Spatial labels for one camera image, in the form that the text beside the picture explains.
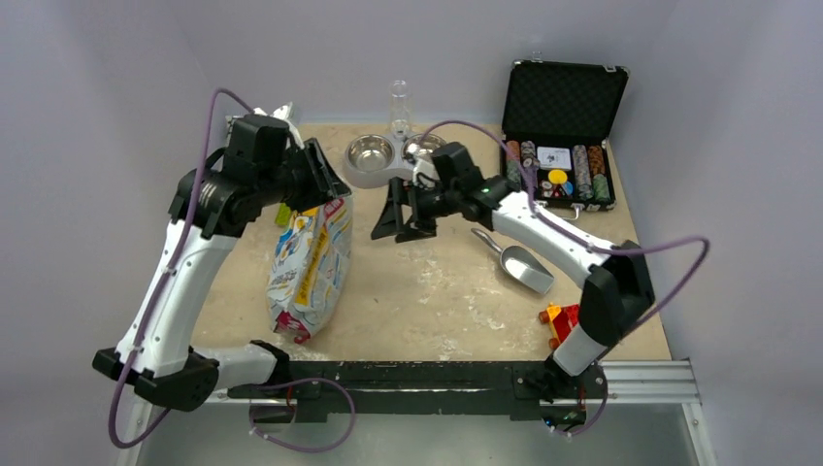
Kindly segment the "pet food bag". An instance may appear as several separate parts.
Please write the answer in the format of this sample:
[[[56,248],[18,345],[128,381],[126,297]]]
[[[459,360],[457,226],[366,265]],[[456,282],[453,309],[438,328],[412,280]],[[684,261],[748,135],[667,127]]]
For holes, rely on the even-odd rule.
[[[266,287],[272,330],[296,344],[333,316],[352,248],[353,199],[346,196],[293,212],[280,234]]]

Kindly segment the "metal food scoop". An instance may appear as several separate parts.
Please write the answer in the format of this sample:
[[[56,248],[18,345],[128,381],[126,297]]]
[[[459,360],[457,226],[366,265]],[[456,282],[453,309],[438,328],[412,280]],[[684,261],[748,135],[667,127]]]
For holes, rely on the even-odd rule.
[[[500,267],[511,279],[541,295],[551,290],[555,277],[527,249],[517,245],[501,247],[479,228],[472,228],[471,232],[497,254]]]

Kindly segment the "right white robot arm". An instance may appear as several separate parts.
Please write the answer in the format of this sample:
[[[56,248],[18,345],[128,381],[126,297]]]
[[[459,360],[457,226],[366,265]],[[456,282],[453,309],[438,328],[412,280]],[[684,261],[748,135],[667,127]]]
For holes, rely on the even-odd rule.
[[[507,236],[558,267],[581,290],[578,323],[543,364],[538,386],[546,396],[567,395],[583,373],[623,340],[655,302],[639,246],[615,245],[536,206],[526,191],[503,176],[486,178],[468,149],[448,143],[431,156],[431,187],[393,178],[374,240],[397,243],[432,238],[441,217],[460,215]]]

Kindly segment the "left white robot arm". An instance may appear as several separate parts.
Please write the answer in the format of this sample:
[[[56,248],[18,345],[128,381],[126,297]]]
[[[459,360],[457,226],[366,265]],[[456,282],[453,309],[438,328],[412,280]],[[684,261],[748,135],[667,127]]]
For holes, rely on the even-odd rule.
[[[195,324],[218,270],[262,211],[304,212],[349,194],[319,141],[300,140],[286,121],[238,118],[227,145],[184,175],[170,205],[166,242],[131,327],[92,365],[151,404],[190,412],[216,390],[253,385],[276,397],[291,379],[288,355],[260,340],[195,349]]]

